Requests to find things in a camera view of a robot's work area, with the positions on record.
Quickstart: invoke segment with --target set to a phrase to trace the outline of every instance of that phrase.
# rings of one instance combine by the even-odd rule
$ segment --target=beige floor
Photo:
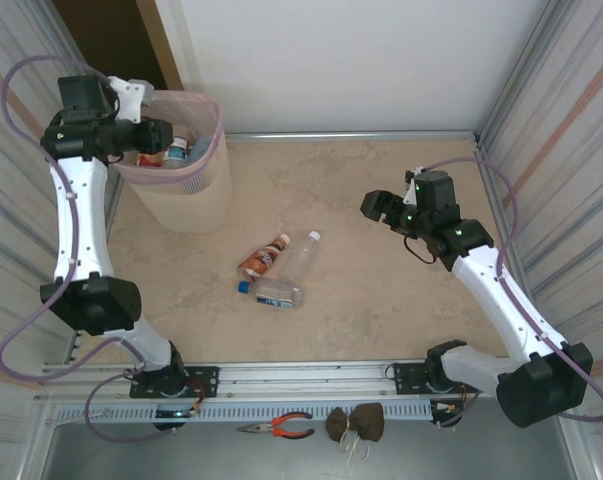
[[[454,338],[505,353],[452,274],[440,263],[420,263],[404,250],[402,237],[359,212],[366,192],[401,194],[406,169],[471,156],[469,142],[239,144],[229,146],[229,155],[234,201],[221,230],[166,231],[124,188],[110,238],[117,276],[138,284],[146,317],[185,361],[418,358]],[[462,215],[479,219],[496,237],[477,168],[447,171]],[[280,310],[236,292],[236,266],[247,255],[281,232],[294,242],[311,229],[323,237],[303,308]],[[81,350],[95,342],[86,339]],[[106,350],[96,361],[126,358]]]

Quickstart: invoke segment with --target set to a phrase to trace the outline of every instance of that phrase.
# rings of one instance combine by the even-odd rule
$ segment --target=corrugated metal wall
[[[46,2],[0,0],[0,85],[16,61],[33,54],[76,56]],[[39,137],[60,109],[56,78],[63,65],[39,64],[14,79],[11,113]],[[39,306],[41,283],[52,280],[57,250],[55,195],[46,162],[8,130],[0,110],[0,339]],[[9,365],[40,371],[64,360],[72,332],[48,314],[9,348]],[[33,385],[0,374],[0,478],[14,472],[24,441]]]
[[[603,385],[603,0],[568,2],[517,89],[482,138],[515,182],[516,242],[532,295],[571,342],[585,342]],[[495,180],[511,217],[511,199]],[[602,410],[590,392],[585,413]],[[603,463],[603,424],[587,427]]]

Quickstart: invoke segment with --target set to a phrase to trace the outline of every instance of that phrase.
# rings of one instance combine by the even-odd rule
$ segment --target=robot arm
[[[586,382],[582,380],[530,324],[506,295],[496,277],[498,251],[483,226],[461,219],[454,185],[442,171],[407,172],[408,193],[402,198],[387,191],[365,196],[362,213],[383,222],[391,230],[413,239],[423,239],[428,251],[441,260],[474,295],[499,332],[508,358],[476,351],[453,340],[428,351],[426,364],[433,385],[442,380],[463,382],[496,396],[508,418],[520,427],[578,406]],[[584,371],[590,372],[592,356],[583,344],[569,345],[545,321],[512,276],[503,277],[523,308],[555,345]]]
[[[55,282],[41,287],[41,299],[45,302],[52,296],[70,263],[76,263],[70,286],[51,310],[74,330],[127,340],[144,358],[140,381],[146,389],[169,395],[185,385],[183,363],[174,345],[143,317],[137,286],[114,276],[106,244],[104,202],[108,157],[132,150],[158,153],[172,142],[172,126],[162,120],[142,120],[141,104],[152,92],[147,84],[111,77],[110,85],[118,93],[114,118],[95,77],[59,79],[63,123],[51,124],[41,144],[73,187],[79,242],[76,258],[72,258],[76,232],[70,204],[59,175],[51,169],[57,192],[59,254]]]

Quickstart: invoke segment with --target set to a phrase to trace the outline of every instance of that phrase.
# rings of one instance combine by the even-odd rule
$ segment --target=trash bin
[[[188,233],[221,228],[232,203],[232,179],[218,103],[198,93],[157,91],[143,115],[183,125],[193,136],[212,136],[208,151],[176,170],[137,166],[136,153],[115,168],[165,228]]]

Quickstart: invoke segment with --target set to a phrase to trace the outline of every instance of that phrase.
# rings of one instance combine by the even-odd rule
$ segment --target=string
[[[361,437],[359,436],[359,432],[354,432],[355,437],[354,437],[354,441],[352,442],[352,444],[350,444],[350,441],[348,441],[344,446],[344,441],[348,438],[349,432],[350,432],[350,417],[348,417],[346,419],[345,431],[343,432],[343,435],[341,435],[341,440],[339,440],[339,450],[341,450],[341,453],[348,453],[348,451],[350,452],[350,454],[348,455],[348,461],[345,464],[345,474],[347,475],[348,479],[351,479],[352,475],[350,474],[350,461],[352,460],[352,457],[353,456],[356,457],[356,459],[359,460],[360,462],[365,462],[368,459],[368,457],[370,456],[370,442],[368,440],[365,441],[365,445],[366,445],[365,455],[360,457],[359,454],[356,453],[357,445],[359,444],[359,440],[361,440]]]

